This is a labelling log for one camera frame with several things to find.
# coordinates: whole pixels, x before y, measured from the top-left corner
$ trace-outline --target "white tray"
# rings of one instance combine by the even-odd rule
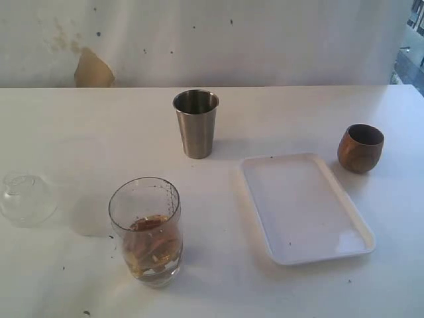
[[[374,234],[316,154],[241,163],[268,252],[282,265],[372,252]]]

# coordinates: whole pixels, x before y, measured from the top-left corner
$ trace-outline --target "cup rim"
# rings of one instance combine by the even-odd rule
[[[356,139],[354,139],[354,138],[350,135],[350,133],[349,133],[349,130],[350,130],[352,127],[355,127],[355,126],[364,126],[364,127],[368,127],[368,128],[371,128],[371,129],[375,130],[375,131],[376,131],[376,132],[378,132],[378,133],[380,134],[380,136],[382,137],[382,141],[380,141],[380,142],[379,142],[379,143],[377,143],[377,144],[364,144],[364,143],[362,143],[362,142],[357,141],[357,140],[356,140]],[[384,143],[384,134],[381,132],[381,130],[380,130],[380,129],[378,129],[378,128],[376,128],[376,127],[374,127],[374,126],[368,125],[368,124],[353,124],[353,125],[351,125],[351,126],[347,127],[347,129],[346,129],[346,134],[349,136],[349,138],[350,138],[352,141],[354,141],[354,142],[355,142],[355,143],[357,143],[357,144],[360,144],[361,146],[375,147],[375,146],[379,146],[379,145],[381,145],[381,144],[383,144],[383,143]]]
[[[188,93],[189,91],[201,91],[201,92],[204,92],[204,93],[208,93],[209,95],[212,95],[214,98],[216,98],[216,99],[217,99],[217,104],[216,104],[216,106],[215,106],[214,108],[212,108],[210,111],[207,111],[207,112],[205,112],[205,113],[200,113],[200,114],[190,114],[190,113],[186,113],[185,111],[181,111],[181,110],[179,110],[179,109],[175,106],[176,100],[177,100],[177,99],[178,99],[181,95],[183,95],[183,94],[185,94],[185,93]],[[219,98],[218,98],[218,96],[217,96],[215,93],[212,93],[211,91],[207,91],[206,89],[188,89],[188,90],[186,90],[186,91],[182,91],[181,93],[179,93],[178,95],[176,95],[176,96],[174,97],[174,99],[172,100],[172,106],[174,107],[174,109],[175,109],[178,113],[181,113],[181,114],[184,114],[184,115],[189,115],[189,116],[200,116],[200,115],[209,114],[209,113],[213,112],[214,110],[216,110],[216,108],[219,106]]]
[[[178,192],[178,190],[177,190],[177,188],[171,183],[171,182],[169,182],[168,180],[165,180],[165,179],[163,179],[163,178],[159,178],[159,177],[140,177],[140,178],[135,178],[135,179],[132,179],[132,180],[130,180],[130,181],[128,181],[128,182],[125,182],[123,185],[121,185],[114,193],[113,193],[113,195],[111,196],[111,198],[110,198],[110,200],[109,200],[109,205],[108,205],[108,207],[107,207],[107,210],[108,210],[108,212],[109,212],[109,218],[111,219],[111,221],[112,221],[112,223],[113,224],[115,224],[118,228],[120,228],[120,229],[122,229],[122,230],[124,230],[124,231],[126,231],[126,232],[145,232],[145,231],[151,231],[152,229],[148,229],[148,230],[140,230],[140,231],[136,231],[136,230],[132,230],[132,229],[127,229],[127,228],[124,228],[124,227],[122,227],[122,226],[120,226],[115,220],[114,220],[114,218],[112,217],[112,213],[111,213],[111,204],[112,204],[112,200],[113,200],[113,198],[116,196],[116,194],[119,192],[119,190],[121,190],[123,187],[125,187],[126,185],[128,185],[128,184],[130,184],[131,182],[134,182],[134,181],[138,181],[138,180],[142,180],[142,179],[157,179],[157,180],[161,180],[161,181],[163,181],[163,182],[165,182],[165,183],[167,183],[167,184],[169,184],[171,187],[173,187],[174,189],[175,189],[175,191],[176,191],[176,193],[177,193],[177,198],[178,198],[178,204],[177,204],[177,207],[172,211],[172,215],[171,215],[171,217],[169,218],[169,219],[167,219],[166,221],[164,221],[163,223],[161,223],[160,225],[163,225],[163,224],[166,224],[166,223],[168,223],[168,221],[170,220],[170,219],[172,219],[173,217],[174,217],[174,215],[176,214],[176,212],[178,211],[178,208],[180,207],[180,193]]]

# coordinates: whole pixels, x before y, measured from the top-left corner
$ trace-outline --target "clear glass tumbler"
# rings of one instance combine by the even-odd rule
[[[169,283],[180,270],[183,248],[177,189],[160,178],[132,180],[113,194],[109,215],[131,274],[151,287]]]

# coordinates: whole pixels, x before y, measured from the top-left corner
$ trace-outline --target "wooden cup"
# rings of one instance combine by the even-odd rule
[[[377,128],[355,124],[344,133],[337,157],[343,168],[363,174],[376,166],[382,154],[383,144],[384,135]]]

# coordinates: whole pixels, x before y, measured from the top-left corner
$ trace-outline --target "metal tumbler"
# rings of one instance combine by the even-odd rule
[[[185,154],[193,159],[208,157],[212,152],[218,97],[210,91],[192,89],[174,98]]]

